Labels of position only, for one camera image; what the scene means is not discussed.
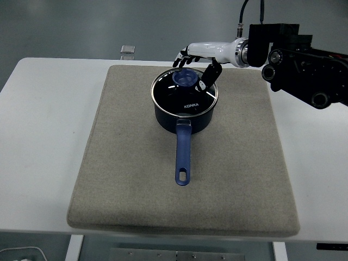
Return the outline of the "white and black hand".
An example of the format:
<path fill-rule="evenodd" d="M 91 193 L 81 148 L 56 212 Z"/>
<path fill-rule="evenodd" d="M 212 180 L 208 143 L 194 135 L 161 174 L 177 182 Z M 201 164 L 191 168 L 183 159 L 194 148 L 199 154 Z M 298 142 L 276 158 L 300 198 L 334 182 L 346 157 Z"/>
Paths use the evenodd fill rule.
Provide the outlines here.
<path fill-rule="evenodd" d="M 199 42 L 191 43 L 182 49 L 176 56 L 173 67 L 183 67 L 192 61 L 197 62 L 201 58 L 210 59 L 212 63 L 205 69 L 194 89 L 197 92 L 206 92 L 218 79 L 222 72 L 222 65 L 230 63 L 235 67 L 243 66 L 240 51 L 237 50 L 238 43 L 227 42 Z"/>

